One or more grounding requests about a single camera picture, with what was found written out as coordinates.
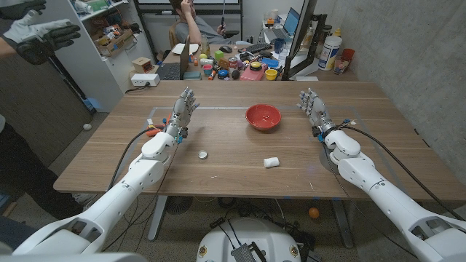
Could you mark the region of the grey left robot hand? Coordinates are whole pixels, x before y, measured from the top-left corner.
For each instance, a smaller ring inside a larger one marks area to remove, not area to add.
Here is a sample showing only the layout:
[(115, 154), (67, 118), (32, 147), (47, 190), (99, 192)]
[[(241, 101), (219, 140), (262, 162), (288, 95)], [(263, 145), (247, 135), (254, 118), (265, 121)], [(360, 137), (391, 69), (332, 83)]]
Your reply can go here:
[(191, 115), (200, 106), (195, 101), (194, 91), (186, 87), (173, 106), (165, 132), (172, 135), (176, 143), (181, 143), (188, 136), (187, 126), (191, 121)]

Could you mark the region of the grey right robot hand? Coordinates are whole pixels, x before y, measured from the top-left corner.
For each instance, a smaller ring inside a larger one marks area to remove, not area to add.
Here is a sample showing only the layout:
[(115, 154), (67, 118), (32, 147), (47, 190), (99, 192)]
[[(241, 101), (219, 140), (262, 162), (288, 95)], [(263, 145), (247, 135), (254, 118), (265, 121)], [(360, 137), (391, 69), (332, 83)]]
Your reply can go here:
[(325, 103), (315, 91), (310, 88), (307, 91), (301, 91), (299, 100), (297, 106), (307, 115), (314, 137), (325, 138), (336, 129)]

